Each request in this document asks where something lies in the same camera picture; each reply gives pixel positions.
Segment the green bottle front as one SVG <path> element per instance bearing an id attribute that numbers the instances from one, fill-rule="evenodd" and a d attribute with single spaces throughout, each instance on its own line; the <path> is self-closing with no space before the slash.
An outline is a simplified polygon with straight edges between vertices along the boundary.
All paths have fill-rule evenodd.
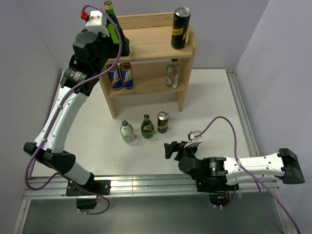
<path id="1" fill-rule="evenodd" d="M 121 35 L 121 39 L 122 39 L 121 41 L 124 42 L 124 34 L 122 32 L 122 28 L 121 28 L 121 26 L 117 20 L 117 17 L 115 15 L 114 10 L 113 10 L 113 4 L 110 0 L 107 0 L 104 2 L 104 9 L 105 9 L 106 14 L 114 21 L 114 23 L 117 26 L 118 31 Z M 113 24 L 109 20 L 107 20 L 107 26 L 106 27 L 107 27 L 107 30 L 112 37 L 114 46 L 116 47 L 116 50 L 118 50 L 119 49 L 119 39 L 118 39 L 116 30 L 115 30 Z"/>

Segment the black yellow Schweppes can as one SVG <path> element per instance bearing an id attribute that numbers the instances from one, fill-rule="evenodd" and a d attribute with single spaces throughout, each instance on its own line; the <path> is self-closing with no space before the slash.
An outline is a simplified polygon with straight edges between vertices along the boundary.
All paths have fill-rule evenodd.
<path id="1" fill-rule="evenodd" d="M 182 49 L 186 43 L 191 11 L 187 7 L 178 7 L 174 11 L 171 46 Z"/>

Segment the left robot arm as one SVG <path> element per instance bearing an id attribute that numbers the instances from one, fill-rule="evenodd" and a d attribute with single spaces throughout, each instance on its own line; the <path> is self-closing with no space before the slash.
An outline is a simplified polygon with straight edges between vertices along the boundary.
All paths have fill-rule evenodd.
<path id="1" fill-rule="evenodd" d="M 94 175 L 76 161 L 76 156 L 65 151 L 65 142 L 71 126 L 99 78 L 111 70 L 103 70 L 108 59 L 116 65 L 122 53 L 122 37 L 118 34 L 119 44 L 115 45 L 110 36 L 101 32 L 94 33 L 84 29 L 73 43 L 74 54 L 69 67 L 60 80 L 57 101 L 48 120 L 33 142 L 25 143 L 23 150 L 31 157 L 27 163 L 24 179 L 30 190 L 29 169 L 33 161 L 78 184 L 84 195 L 94 191 Z"/>

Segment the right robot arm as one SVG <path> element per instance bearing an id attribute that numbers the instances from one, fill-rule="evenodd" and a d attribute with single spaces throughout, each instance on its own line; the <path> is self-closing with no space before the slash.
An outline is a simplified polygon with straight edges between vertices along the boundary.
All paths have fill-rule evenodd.
<path id="1" fill-rule="evenodd" d="M 164 144 L 166 159 L 176 153 L 178 168 L 196 181 L 198 192 L 233 191 L 238 189 L 240 183 L 257 178 L 260 181 L 280 179 L 284 184 L 305 183 L 297 155 L 288 148 L 281 148 L 277 153 L 267 156 L 198 159 L 195 156 L 198 146 L 199 143 L 191 141 Z"/>

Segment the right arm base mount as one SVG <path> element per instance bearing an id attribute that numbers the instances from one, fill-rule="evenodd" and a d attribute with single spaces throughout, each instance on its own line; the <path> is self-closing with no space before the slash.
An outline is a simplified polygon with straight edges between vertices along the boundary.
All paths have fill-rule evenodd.
<path id="1" fill-rule="evenodd" d="M 229 205 L 239 189 L 239 185 L 227 185 L 224 181 L 199 181 L 196 180 L 199 193 L 207 193 L 209 201 L 214 207 L 222 209 Z"/>

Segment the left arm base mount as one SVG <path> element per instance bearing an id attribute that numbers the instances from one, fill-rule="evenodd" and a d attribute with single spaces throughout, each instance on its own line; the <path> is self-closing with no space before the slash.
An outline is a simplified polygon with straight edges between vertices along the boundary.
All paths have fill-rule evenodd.
<path id="1" fill-rule="evenodd" d="M 65 195 L 67 197 L 76 197 L 76 207 L 84 212 L 94 209 L 98 204 L 98 200 L 102 198 L 107 202 L 107 208 L 104 209 L 106 211 L 110 207 L 110 201 L 106 197 L 106 195 L 110 194 L 110 188 L 110 180 L 94 180 L 91 186 L 68 182 Z"/>

